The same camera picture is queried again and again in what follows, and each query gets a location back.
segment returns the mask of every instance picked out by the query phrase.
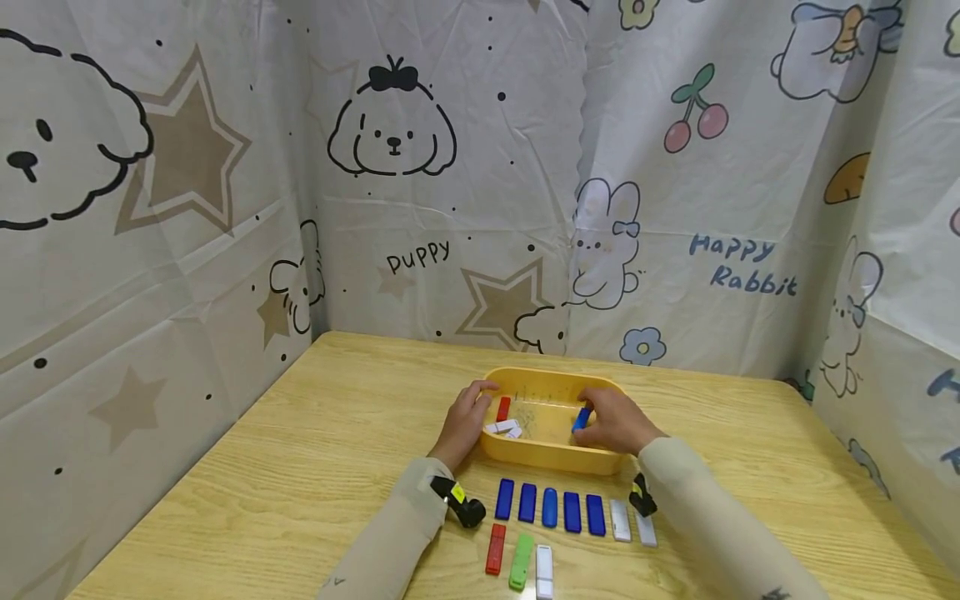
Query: hand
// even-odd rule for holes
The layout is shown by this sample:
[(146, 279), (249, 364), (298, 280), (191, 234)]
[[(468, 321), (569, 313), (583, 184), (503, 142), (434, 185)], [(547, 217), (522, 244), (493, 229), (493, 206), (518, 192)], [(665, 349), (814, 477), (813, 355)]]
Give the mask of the hand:
[(656, 438), (666, 438), (629, 396), (611, 388), (585, 388), (579, 398), (596, 413), (590, 427), (573, 432), (577, 445), (602, 445), (637, 456)]
[(480, 396), (480, 392), (499, 389), (492, 381), (477, 380), (461, 390), (446, 411), (440, 438), (427, 456), (440, 460), (451, 471), (460, 466), (480, 438), (484, 416), (493, 402), (493, 398), (486, 394)]

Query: blue block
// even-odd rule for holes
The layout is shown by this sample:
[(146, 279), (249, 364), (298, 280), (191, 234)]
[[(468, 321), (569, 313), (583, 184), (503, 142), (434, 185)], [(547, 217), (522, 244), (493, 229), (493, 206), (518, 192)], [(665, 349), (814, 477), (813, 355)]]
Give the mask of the blue block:
[(510, 510), (514, 504), (514, 480), (501, 479), (500, 492), (496, 495), (496, 513), (493, 516), (502, 520), (510, 520)]
[(544, 527), (553, 529), (557, 526), (557, 491), (553, 488), (543, 491), (543, 508), (540, 510), (540, 518)]
[(587, 527), (594, 536), (607, 535), (607, 521), (603, 516), (603, 498), (592, 493), (587, 494)]
[(537, 486), (525, 483), (520, 486), (520, 515), (524, 523), (534, 522), (534, 512), (537, 510)]
[(579, 534), (580, 496), (575, 492), (564, 492), (564, 527), (571, 534)]
[(587, 426), (587, 421), (590, 418), (590, 413), (593, 411), (586, 406), (580, 409), (580, 414), (577, 415), (577, 420), (573, 422), (573, 428), (570, 431), (576, 431), (577, 429), (583, 429)]

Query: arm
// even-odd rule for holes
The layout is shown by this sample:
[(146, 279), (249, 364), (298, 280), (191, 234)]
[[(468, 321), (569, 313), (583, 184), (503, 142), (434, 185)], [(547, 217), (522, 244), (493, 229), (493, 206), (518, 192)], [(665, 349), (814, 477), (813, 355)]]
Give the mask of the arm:
[(669, 438), (616, 390), (581, 394), (596, 421), (574, 432), (577, 444), (637, 456), (650, 494), (674, 528), (696, 542), (743, 600), (826, 600), (827, 593), (790, 551), (733, 496), (681, 440)]
[(452, 479), (476, 444), (495, 390), (490, 381), (464, 388), (446, 412), (440, 438), (426, 458), (410, 464), (390, 497), (320, 588), (317, 600), (400, 600), (420, 555), (446, 517), (446, 504), (430, 488), (441, 475)]

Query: green block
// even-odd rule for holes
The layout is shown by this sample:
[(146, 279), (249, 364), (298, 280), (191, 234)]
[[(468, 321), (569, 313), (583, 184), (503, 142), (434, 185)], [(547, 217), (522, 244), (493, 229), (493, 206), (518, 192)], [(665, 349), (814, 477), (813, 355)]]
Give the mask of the green block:
[(534, 551), (534, 539), (530, 534), (520, 534), (516, 541), (514, 564), (510, 567), (510, 587), (522, 591), (527, 585), (527, 565), (530, 564), (530, 554)]

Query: yellow label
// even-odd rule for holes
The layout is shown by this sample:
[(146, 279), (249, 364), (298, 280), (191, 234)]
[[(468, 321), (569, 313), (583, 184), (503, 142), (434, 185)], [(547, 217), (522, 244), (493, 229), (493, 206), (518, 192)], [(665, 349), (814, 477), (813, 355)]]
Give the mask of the yellow label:
[(453, 484), (453, 490), (450, 490), (450, 493), (453, 494), (453, 497), (457, 499), (457, 502), (461, 504), (467, 500), (467, 495), (464, 493), (464, 489), (460, 487), (459, 483)]

